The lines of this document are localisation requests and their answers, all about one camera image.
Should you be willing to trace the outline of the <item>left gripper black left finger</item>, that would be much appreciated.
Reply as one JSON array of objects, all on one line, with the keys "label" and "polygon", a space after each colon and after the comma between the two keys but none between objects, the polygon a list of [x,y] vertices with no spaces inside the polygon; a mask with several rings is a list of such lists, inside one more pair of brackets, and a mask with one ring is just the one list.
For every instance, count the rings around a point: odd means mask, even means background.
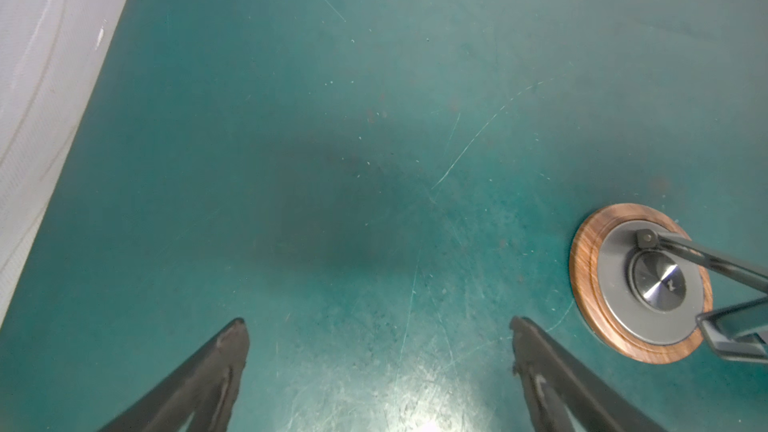
[{"label": "left gripper black left finger", "polygon": [[239,393],[250,339],[235,318],[104,431],[225,431]]}]

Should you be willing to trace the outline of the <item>phone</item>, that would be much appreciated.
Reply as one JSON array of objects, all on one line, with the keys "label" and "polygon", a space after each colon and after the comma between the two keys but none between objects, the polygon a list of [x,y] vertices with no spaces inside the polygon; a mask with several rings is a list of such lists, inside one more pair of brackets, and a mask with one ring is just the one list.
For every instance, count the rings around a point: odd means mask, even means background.
[{"label": "phone", "polygon": [[696,323],[705,341],[726,361],[767,364],[767,298],[701,313]]}]

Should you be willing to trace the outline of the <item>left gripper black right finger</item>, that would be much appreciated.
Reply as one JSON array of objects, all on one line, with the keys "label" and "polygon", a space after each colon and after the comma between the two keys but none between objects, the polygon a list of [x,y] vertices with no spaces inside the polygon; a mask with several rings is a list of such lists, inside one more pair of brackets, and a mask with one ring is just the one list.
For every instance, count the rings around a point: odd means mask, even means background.
[{"label": "left gripper black right finger", "polygon": [[536,431],[661,431],[657,422],[625,400],[526,317],[515,316],[514,371],[521,379]]}]

